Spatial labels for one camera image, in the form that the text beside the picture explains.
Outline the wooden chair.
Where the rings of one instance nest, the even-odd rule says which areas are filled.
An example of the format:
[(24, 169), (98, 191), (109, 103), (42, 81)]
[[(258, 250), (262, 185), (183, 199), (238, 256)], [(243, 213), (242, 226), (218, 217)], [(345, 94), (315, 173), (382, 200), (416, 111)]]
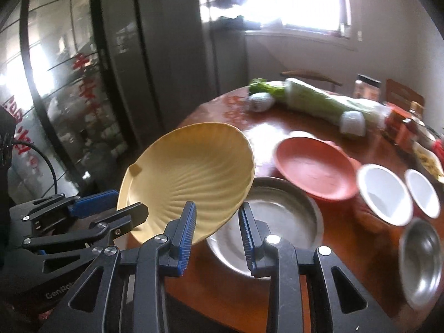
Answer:
[(312, 70), (293, 70), (293, 71), (282, 71), (280, 73), (281, 77), (294, 77), (297, 79), (307, 79), (314, 80), (319, 82), (330, 83), (332, 86), (332, 91), (336, 92), (336, 87), (342, 87), (343, 83), (338, 80), (333, 79), (332, 77), (326, 76), (325, 74), (321, 74), (318, 71)]
[(404, 110), (409, 110), (412, 102), (416, 102), (422, 107), (425, 106), (425, 98), (422, 95), (393, 79), (386, 80), (385, 95), (387, 102)]

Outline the glass door with red letters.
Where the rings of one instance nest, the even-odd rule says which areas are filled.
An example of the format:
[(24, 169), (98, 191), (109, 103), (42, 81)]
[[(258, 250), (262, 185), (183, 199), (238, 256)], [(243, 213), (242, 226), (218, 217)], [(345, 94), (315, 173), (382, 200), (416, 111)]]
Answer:
[(135, 146), (116, 113), (100, 0), (1, 0), (1, 107), (16, 203), (116, 189)]

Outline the white paper bowl left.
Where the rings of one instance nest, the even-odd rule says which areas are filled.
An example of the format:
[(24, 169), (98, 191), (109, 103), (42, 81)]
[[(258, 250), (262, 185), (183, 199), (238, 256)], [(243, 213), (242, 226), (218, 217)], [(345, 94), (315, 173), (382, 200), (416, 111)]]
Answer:
[(360, 197), (370, 211), (392, 226), (406, 226), (413, 217), (413, 203), (406, 184), (391, 170), (365, 164), (357, 170)]

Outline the large stainless steel basin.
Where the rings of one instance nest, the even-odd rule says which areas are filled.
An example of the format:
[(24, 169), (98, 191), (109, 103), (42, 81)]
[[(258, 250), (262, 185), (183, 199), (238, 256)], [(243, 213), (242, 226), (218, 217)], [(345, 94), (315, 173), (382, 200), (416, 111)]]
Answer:
[[(265, 222), (272, 234), (294, 247), (315, 249), (324, 236), (324, 220), (315, 201), (286, 180), (257, 177), (246, 198), (254, 218)], [(251, 277), (242, 244), (239, 218), (234, 215), (206, 239), (216, 258), (232, 271)]]

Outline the dark grey refrigerator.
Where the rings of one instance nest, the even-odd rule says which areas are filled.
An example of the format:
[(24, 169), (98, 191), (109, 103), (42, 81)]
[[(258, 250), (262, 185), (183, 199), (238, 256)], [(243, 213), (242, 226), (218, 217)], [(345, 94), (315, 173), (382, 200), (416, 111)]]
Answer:
[(100, 0), (115, 110), (137, 148), (247, 84), (241, 1)]

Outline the white foam-netted fruit right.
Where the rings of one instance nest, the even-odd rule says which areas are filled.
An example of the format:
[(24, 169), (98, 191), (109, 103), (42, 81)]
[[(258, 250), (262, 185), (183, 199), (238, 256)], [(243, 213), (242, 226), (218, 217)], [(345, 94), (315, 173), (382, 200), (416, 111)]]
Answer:
[(346, 111), (339, 121), (341, 134), (351, 137), (364, 137), (366, 134), (366, 121), (359, 111)]

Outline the white red paper bowl right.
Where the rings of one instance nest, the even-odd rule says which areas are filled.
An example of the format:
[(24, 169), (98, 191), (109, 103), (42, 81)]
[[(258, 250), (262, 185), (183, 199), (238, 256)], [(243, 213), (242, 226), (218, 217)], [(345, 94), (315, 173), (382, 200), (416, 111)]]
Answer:
[(406, 170), (404, 179), (413, 200), (414, 215), (437, 219), (441, 210), (440, 200), (430, 181), (414, 169)]

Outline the white dish with food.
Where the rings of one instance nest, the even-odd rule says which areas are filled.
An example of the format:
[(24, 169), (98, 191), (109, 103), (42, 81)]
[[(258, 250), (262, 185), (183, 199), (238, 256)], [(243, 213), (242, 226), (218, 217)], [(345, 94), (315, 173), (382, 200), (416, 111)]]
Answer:
[(443, 167), (438, 157), (418, 142), (412, 145), (412, 151), (418, 170), (432, 183), (443, 184)]

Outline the napa cabbage in wrap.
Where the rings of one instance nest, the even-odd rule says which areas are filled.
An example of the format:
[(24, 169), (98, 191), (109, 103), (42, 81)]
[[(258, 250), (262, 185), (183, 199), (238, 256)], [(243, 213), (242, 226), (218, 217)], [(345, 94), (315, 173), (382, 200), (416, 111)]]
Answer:
[(296, 78), (284, 81), (253, 79), (248, 85), (248, 92), (249, 95), (266, 92), (290, 110), (306, 113), (333, 125), (339, 125), (346, 111), (361, 112), (366, 123), (371, 126), (379, 125), (388, 114), (385, 105), (373, 100), (327, 92)]

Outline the wooden chair right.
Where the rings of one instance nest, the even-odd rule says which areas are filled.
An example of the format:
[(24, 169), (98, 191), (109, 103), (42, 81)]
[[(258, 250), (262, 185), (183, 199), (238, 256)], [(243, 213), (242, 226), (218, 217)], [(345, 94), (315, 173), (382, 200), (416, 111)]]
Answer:
[(409, 110), (412, 102), (416, 102), (422, 107), (425, 106), (425, 98), (422, 95), (393, 79), (386, 80), (385, 95), (387, 102), (404, 110)]

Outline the white foam-netted fruit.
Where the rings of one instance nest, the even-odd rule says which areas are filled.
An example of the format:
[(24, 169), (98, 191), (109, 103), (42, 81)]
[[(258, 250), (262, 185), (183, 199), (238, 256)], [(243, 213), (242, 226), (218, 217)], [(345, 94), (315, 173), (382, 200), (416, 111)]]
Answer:
[(366, 121), (359, 111), (346, 111), (339, 121), (341, 134), (351, 137), (364, 137), (366, 134)]
[(247, 108), (249, 111), (261, 113), (269, 110), (276, 100), (268, 92), (256, 92), (250, 95), (247, 100)]

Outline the clear jar black lid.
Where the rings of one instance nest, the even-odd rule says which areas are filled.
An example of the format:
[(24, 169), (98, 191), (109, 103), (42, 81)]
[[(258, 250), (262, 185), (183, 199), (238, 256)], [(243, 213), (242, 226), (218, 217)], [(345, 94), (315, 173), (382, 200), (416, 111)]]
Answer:
[(381, 95), (381, 82), (364, 74), (357, 74), (354, 84), (353, 97), (379, 101)]

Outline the orange-labelled sauce bottle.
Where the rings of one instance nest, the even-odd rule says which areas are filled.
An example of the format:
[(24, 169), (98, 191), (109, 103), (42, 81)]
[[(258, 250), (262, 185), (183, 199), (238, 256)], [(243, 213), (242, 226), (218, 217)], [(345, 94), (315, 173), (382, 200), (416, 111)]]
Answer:
[(422, 121), (424, 107), (411, 102), (409, 116), (403, 120), (395, 138), (395, 144), (404, 152), (411, 153), (414, 143), (418, 140), (419, 128), (425, 124)]

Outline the orange plastic plate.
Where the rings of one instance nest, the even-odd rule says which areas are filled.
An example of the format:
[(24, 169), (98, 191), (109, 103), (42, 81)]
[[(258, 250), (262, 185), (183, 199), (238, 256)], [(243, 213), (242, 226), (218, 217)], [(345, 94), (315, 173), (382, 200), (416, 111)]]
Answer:
[(327, 142), (307, 137), (284, 139), (275, 148), (274, 161), (285, 179), (313, 198), (336, 202), (357, 194), (356, 167)]

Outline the yellow shell-shaped plate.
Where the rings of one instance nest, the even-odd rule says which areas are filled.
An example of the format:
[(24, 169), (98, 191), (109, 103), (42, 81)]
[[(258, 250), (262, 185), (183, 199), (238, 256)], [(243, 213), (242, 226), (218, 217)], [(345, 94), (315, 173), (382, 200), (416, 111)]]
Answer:
[(197, 244), (233, 217), (252, 187), (255, 168), (251, 145), (235, 126), (187, 125), (156, 140), (127, 168), (117, 206), (140, 202), (148, 208), (146, 220), (131, 232), (143, 244), (161, 234), (192, 201)]

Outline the white foam-netted fruit left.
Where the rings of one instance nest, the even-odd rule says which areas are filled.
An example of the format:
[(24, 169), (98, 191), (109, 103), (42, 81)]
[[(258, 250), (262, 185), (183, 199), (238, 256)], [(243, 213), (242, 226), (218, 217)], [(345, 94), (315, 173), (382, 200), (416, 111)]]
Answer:
[(268, 92), (256, 92), (250, 95), (247, 100), (247, 108), (249, 111), (261, 113), (269, 110), (276, 100)]

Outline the wooden chair left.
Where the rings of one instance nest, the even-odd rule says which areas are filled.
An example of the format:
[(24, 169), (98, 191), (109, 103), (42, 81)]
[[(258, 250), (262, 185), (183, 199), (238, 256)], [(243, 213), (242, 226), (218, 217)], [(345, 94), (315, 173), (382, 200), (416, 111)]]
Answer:
[(293, 70), (293, 71), (282, 71), (280, 73), (281, 77), (294, 77), (297, 79), (307, 79), (314, 80), (319, 82), (330, 83), (332, 86), (332, 91), (336, 92), (336, 87), (342, 87), (343, 83), (338, 80), (333, 79), (332, 77), (326, 76), (325, 74), (321, 74), (318, 71), (312, 70)]

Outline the small stainless steel bowl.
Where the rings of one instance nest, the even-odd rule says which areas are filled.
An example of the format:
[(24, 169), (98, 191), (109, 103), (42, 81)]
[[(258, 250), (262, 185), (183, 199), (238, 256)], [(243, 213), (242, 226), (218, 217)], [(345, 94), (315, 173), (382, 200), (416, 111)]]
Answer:
[(399, 242), (399, 275), (408, 305), (419, 311), (436, 295), (442, 277), (440, 237), (428, 221), (413, 218)]

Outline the red-lidded sauce jar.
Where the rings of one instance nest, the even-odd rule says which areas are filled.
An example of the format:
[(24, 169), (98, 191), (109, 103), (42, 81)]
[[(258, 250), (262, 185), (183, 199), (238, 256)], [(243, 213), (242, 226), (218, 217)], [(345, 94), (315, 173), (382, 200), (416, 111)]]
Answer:
[(388, 112), (384, 118), (382, 133), (388, 141), (394, 142), (401, 125), (403, 125), (403, 121), (410, 118), (411, 114), (390, 102), (384, 102), (383, 106), (388, 108)]

